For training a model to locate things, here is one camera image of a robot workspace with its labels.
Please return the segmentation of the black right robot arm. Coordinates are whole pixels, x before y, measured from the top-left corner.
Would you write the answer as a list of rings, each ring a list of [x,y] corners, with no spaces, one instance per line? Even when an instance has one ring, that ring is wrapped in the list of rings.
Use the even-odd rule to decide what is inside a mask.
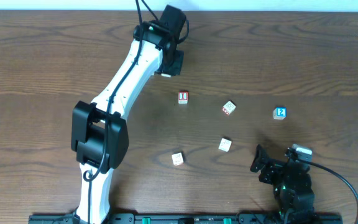
[[[259,181],[273,186],[273,197],[278,211],[273,212],[270,223],[306,223],[314,212],[314,192],[311,189],[310,162],[313,151],[293,144],[285,153],[287,161],[272,159],[259,144],[250,171],[259,172]]]

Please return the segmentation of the red edged tilted wooden block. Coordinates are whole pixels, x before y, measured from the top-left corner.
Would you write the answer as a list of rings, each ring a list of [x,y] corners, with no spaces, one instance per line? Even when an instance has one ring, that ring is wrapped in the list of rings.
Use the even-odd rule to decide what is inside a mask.
[[[236,105],[232,101],[228,101],[222,108],[226,115],[230,115],[236,108]]]

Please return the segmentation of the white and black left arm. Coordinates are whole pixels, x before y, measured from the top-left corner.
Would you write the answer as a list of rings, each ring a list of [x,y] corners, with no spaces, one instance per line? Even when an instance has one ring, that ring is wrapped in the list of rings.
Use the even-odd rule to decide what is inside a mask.
[[[104,223],[109,218],[109,191],[114,170],[129,147],[127,118],[139,93],[154,74],[179,75],[184,53],[178,45],[189,22],[167,5],[160,18],[139,21],[124,63],[91,103],[77,102],[72,114],[71,149],[82,174],[80,204],[72,223]]]

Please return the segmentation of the plain wooden block bottom centre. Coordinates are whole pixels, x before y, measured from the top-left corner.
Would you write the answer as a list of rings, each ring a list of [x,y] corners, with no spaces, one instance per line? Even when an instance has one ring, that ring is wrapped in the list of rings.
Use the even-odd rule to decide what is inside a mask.
[[[174,166],[179,166],[184,163],[184,157],[182,152],[172,154],[172,162]]]

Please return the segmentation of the plain wooden block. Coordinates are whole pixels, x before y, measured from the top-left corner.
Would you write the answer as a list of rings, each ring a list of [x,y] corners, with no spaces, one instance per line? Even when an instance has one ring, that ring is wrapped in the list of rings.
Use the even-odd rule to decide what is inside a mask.
[[[182,152],[172,154],[172,162],[174,166],[179,166],[184,163],[184,157]]]
[[[230,139],[222,138],[221,142],[219,143],[218,149],[228,152],[231,148],[232,141]]]

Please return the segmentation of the red letter I block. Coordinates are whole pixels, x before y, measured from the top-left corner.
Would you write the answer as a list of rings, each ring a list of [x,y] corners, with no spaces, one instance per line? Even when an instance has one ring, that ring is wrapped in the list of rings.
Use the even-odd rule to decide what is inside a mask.
[[[178,93],[178,103],[179,104],[187,104],[188,103],[188,92],[187,91],[180,91]]]

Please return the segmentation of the plain wooden block right centre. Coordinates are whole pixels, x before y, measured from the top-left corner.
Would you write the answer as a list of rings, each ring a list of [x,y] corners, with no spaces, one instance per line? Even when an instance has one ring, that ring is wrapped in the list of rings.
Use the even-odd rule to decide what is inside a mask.
[[[219,143],[218,149],[228,152],[231,148],[232,141],[230,139],[222,138],[221,142]]]

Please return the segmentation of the blue number 2 block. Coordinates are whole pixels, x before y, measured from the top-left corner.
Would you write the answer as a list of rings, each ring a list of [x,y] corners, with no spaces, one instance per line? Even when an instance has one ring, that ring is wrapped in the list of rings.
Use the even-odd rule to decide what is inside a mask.
[[[287,117],[287,109],[285,107],[276,107],[273,111],[274,119],[285,119]]]

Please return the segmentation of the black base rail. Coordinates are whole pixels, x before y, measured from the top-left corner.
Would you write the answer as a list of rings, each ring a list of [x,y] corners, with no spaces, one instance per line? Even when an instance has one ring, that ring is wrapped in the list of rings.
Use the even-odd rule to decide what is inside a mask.
[[[134,215],[115,213],[103,221],[107,224],[255,224],[296,223],[281,215],[240,213],[238,215]],[[31,215],[29,224],[76,224],[84,223],[78,215]]]

